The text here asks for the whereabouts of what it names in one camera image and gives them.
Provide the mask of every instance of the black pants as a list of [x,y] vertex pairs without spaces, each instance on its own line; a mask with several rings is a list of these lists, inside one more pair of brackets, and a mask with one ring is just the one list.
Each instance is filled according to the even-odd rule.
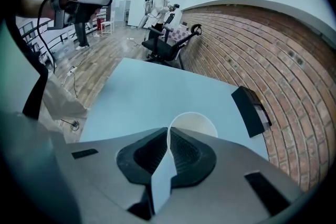
[[88,39],[85,33],[85,23],[75,24],[75,31],[80,47],[88,46]]
[[[160,32],[162,32],[162,29],[163,29],[162,26],[163,26],[163,24],[156,24],[155,26],[152,25],[152,27],[154,29],[156,29],[157,31],[160,31]],[[155,33],[153,33],[152,31],[150,31],[149,35],[148,35],[148,39],[152,39],[154,37],[155,37]]]

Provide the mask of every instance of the brick wall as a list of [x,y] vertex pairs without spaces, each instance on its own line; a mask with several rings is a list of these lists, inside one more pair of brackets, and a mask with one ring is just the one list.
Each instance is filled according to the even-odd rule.
[[202,24],[182,53],[185,69],[254,90],[272,123],[269,161],[303,190],[322,180],[336,153],[336,54],[294,18],[251,6],[184,12]]

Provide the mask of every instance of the white shirt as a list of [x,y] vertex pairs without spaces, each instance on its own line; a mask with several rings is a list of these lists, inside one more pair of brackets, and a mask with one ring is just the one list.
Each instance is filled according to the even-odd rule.
[[164,17],[169,12],[168,3],[168,0],[153,0],[152,13],[148,18],[149,27],[164,23]]

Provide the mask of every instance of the office chair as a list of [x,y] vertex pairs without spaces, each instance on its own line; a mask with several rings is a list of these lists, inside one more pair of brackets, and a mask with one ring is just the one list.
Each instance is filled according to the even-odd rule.
[[178,41],[173,46],[170,46],[167,42],[168,34],[171,29],[169,29],[167,26],[163,26],[163,28],[166,29],[166,35],[165,35],[165,41],[162,41],[159,39],[159,36],[163,36],[163,33],[154,29],[153,27],[149,27],[148,29],[155,33],[155,37],[149,40],[146,40],[142,43],[142,45],[151,50],[152,53],[147,56],[148,59],[146,62],[155,62],[159,63],[161,65],[172,67],[167,61],[172,61],[176,57],[178,51],[182,49],[185,46],[185,42],[191,39],[193,36],[199,36],[202,34],[202,25],[195,24],[191,27],[191,34],[180,41]]

